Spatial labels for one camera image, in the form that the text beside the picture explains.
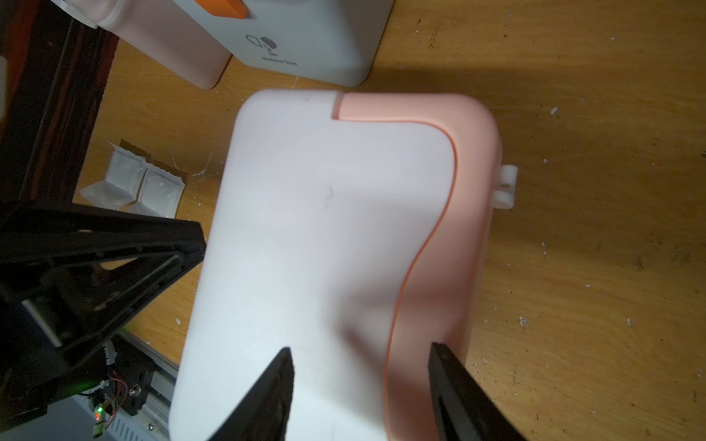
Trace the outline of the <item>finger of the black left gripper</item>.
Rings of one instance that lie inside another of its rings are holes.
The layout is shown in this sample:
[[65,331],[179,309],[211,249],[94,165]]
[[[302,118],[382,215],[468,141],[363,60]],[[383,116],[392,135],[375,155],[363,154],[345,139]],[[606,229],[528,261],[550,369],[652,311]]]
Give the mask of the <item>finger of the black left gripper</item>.
[[80,366],[204,259],[202,227],[73,203],[1,207],[1,380]]

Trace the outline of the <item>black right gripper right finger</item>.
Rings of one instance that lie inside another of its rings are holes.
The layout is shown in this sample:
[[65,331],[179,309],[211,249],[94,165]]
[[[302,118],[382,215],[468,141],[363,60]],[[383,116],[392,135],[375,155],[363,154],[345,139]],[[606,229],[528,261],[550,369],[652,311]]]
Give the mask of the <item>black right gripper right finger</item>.
[[428,376],[440,440],[525,441],[447,345],[431,345]]

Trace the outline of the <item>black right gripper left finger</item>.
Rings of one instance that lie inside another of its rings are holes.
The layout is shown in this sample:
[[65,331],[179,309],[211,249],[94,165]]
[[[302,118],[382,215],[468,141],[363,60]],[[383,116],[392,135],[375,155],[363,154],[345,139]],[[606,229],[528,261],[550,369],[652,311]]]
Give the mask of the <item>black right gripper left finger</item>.
[[294,365],[283,347],[211,440],[283,441],[292,408]]

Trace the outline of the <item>white gauze packet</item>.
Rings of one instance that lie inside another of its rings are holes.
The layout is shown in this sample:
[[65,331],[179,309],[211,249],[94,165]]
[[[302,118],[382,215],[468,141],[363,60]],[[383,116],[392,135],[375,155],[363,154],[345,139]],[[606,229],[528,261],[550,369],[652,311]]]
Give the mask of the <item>white gauze packet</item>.
[[79,190],[93,206],[119,211],[137,201],[147,170],[147,161],[127,149],[112,143],[111,155],[104,179]]
[[185,184],[180,176],[148,164],[138,198],[125,212],[174,219],[184,189]]

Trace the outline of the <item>white orange-trimmed medicine chest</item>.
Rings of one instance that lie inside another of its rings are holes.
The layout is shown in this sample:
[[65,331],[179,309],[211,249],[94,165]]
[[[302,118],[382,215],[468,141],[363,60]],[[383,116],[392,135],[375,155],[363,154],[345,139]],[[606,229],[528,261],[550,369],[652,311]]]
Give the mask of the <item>white orange-trimmed medicine chest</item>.
[[354,87],[368,77],[393,0],[178,1],[243,64]]

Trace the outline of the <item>pink rear medicine chest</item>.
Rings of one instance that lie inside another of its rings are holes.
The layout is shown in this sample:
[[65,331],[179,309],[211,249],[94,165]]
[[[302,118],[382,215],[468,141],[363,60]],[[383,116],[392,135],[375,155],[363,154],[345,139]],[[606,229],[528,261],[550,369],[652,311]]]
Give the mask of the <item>pink rear medicine chest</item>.
[[101,28],[159,62],[193,86],[216,86],[231,53],[170,0],[57,1],[65,13]]

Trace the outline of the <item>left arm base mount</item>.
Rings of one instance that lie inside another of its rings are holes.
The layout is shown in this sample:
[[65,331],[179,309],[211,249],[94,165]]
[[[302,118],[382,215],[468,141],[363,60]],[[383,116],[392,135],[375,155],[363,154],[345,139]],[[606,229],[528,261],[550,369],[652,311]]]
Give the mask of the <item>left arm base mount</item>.
[[103,440],[108,430],[118,428],[121,413],[138,415],[157,369],[156,362],[122,334],[104,345],[103,356],[105,372],[97,386],[77,394],[92,416],[92,440]]

